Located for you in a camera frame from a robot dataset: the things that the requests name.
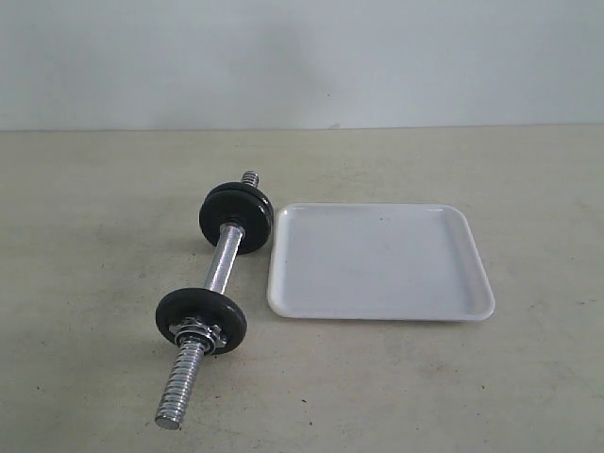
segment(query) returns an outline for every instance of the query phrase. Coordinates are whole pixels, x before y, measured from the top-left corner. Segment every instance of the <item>white tray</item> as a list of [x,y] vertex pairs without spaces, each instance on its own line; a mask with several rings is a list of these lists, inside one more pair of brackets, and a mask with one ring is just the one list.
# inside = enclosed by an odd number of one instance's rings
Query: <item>white tray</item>
[[268,301],[294,318],[481,321],[495,309],[465,216],[425,204],[285,207]]

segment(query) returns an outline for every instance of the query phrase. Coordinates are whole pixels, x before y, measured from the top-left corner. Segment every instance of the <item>dumbbell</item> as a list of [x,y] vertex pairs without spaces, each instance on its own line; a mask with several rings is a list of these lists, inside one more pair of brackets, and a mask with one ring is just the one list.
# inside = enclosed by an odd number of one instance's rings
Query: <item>dumbbell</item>
[[179,348],[155,416],[161,428],[182,425],[203,357],[232,351],[245,337],[245,316],[224,292],[236,255],[261,248],[273,228],[273,207],[258,183],[258,174],[247,171],[241,182],[208,193],[199,226],[216,249],[203,288],[173,291],[156,309],[159,332]]

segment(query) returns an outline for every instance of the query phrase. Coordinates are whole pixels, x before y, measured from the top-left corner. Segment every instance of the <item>metal bar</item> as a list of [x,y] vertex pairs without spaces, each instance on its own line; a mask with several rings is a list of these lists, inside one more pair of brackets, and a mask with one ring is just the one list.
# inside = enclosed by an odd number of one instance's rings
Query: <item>metal bar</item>
[[220,294],[225,292],[228,276],[233,268],[237,249],[244,234],[243,228],[239,225],[224,224],[221,226],[220,239],[211,259],[204,288]]

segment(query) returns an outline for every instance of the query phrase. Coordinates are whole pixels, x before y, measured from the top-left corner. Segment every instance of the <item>black weight plate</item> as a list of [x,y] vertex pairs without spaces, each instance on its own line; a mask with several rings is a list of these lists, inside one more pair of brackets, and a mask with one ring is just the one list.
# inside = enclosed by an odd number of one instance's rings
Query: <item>black weight plate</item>
[[227,222],[241,225],[245,230],[238,249],[238,254],[244,255],[258,250],[268,241],[273,215],[255,195],[226,189],[206,198],[199,210],[199,226],[206,239],[216,245],[220,238],[220,226]]
[[221,191],[230,191],[230,190],[243,191],[243,192],[249,193],[250,195],[254,195],[262,203],[264,203],[264,205],[266,206],[268,211],[271,213],[271,223],[273,222],[273,217],[275,216],[275,212],[273,211],[273,205],[271,204],[270,200],[260,189],[254,187],[254,186],[250,186],[249,184],[243,184],[242,182],[225,182],[224,184],[220,184],[219,186],[214,187],[206,195],[206,198],[208,198],[210,195],[213,195],[215,193],[218,193]]
[[220,326],[226,336],[226,346],[216,349],[214,355],[232,351],[245,337],[247,322],[237,304],[225,295],[204,288],[182,288],[165,295],[155,310],[155,323],[161,335],[174,343],[175,335],[170,326],[194,316],[201,317],[209,326]]

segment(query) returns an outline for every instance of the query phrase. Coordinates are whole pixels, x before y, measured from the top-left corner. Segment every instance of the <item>table surface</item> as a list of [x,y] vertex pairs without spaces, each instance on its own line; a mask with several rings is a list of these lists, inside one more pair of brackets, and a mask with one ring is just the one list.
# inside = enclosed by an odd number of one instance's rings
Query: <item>table surface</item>
[[[604,126],[0,134],[0,450],[601,452]],[[154,311],[200,285],[197,210],[260,172],[293,202],[468,218],[497,306],[476,324],[284,319],[270,246],[226,294],[248,319],[153,423],[176,348]]]

